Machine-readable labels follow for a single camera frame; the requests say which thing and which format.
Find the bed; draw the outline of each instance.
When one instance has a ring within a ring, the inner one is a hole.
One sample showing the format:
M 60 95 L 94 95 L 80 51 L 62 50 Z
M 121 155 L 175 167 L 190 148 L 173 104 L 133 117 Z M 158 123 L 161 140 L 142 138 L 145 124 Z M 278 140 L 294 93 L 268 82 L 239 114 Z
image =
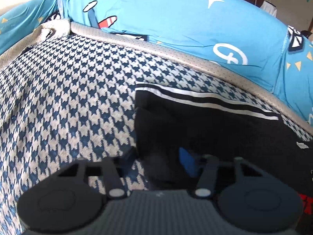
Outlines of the bed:
M 245 1 L 32 0 L 0 31 L 0 234 L 24 230 L 16 203 L 31 186 L 135 145 L 136 82 L 280 113 L 312 140 L 313 46 Z M 147 189 L 140 162 L 123 183 Z

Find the black cloth with white stripe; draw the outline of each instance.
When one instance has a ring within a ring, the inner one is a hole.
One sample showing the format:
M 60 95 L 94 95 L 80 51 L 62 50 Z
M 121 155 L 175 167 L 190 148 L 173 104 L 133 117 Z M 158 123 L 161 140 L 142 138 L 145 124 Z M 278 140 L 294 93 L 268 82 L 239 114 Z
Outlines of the black cloth with white stripe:
M 135 132 L 153 189 L 193 189 L 178 160 L 183 147 L 223 161 L 241 156 L 298 193 L 313 197 L 313 143 L 302 142 L 279 114 L 212 93 L 136 85 Z

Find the houndstooth fabric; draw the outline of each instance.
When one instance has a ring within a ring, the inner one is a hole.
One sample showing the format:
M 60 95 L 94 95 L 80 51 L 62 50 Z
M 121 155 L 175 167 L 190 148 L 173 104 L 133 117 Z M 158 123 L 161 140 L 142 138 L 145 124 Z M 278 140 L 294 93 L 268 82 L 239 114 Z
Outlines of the houndstooth fabric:
M 20 195 L 59 167 L 79 157 L 121 155 L 135 145 L 136 81 L 275 111 L 229 83 L 142 51 L 77 35 L 47 40 L 0 72 L 0 234 L 23 231 L 16 213 Z M 303 140 L 312 139 L 283 118 Z M 139 162 L 123 183 L 128 190 L 146 188 Z M 103 190 L 97 178 L 90 184 Z

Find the circular pad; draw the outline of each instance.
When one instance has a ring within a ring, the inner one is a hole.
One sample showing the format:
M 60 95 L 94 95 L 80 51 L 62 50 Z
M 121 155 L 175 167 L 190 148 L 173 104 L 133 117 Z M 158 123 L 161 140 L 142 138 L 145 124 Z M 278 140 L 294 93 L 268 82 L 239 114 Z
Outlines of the circular pad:
M 273 179 L 256 178 L 235 183 L 218 198 L 228 222 L 246 231 L 283 231 L 296 224 L 303 204 L 297 192 Z
M 21 221 L 33 231 L 60 233 L 75 230 L 94 220 L 103 200 L 83 181 L 58 177 L 39 183 L 19 199 Z

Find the black plastic mount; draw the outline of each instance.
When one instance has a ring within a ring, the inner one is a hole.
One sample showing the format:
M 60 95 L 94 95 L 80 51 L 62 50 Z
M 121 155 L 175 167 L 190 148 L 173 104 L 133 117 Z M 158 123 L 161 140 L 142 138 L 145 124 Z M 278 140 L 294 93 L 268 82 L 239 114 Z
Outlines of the black plastic mount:
M 213 231 L 219 226 L 233 234 L 295 234 L 291 228 L 303 207 L 298 194 L 242 158 L 225 163 L 206 156 L 192 192 L 133 191 L 127 197 L 120 178 L 131 169 L 136 157 L 132 148 L 122 157 L 107 157 L 102 162 L 77 160 L 26 191 L 17 206 L 28 229 L 25 235 L 93 235 L 99 225 L 101 234 L 109 235 L 160 234 L 147 225 L 167 227 L 161 234 L 190 234 L 192 229 L 216 234 Z M 102 177 L 105 195 L 88 186 L 89 176 Z M 127 232 L 128 226 L 136 232 Z

